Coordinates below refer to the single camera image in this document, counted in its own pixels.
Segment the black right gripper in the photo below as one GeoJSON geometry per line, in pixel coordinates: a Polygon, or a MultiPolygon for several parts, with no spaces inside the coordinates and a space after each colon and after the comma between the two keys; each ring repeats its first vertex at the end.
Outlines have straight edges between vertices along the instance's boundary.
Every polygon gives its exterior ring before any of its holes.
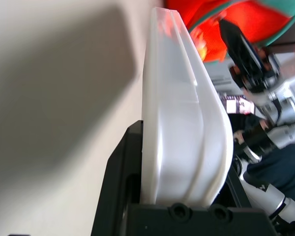
{"type": "Polygon", "coordinates": [[[277,84],[280,66],[274,54],[258,56],[240,28],[222,19],[219,21],[221,38],[234,65],[229,67],[232,79],[240,89],[261,93],[277,84]]]}

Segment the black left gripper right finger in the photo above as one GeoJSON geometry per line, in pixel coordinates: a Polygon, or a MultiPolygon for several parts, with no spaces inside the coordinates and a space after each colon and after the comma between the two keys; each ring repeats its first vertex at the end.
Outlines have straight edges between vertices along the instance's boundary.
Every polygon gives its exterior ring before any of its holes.
{"type": "Polygon", "coordinates": [[[213,203],[224,207],[251,207],[233,166],[229,169],[226,181],[213,203]]]}

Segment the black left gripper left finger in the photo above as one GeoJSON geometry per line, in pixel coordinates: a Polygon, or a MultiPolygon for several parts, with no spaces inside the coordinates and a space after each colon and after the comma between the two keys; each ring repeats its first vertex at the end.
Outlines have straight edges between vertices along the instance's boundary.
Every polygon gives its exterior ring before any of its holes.
{"type": "Polygon", "coordinates": [[[130,125],[109,157],[92,236],[119,236],[128,204],[140,201],[143,121],[130,125]]]}

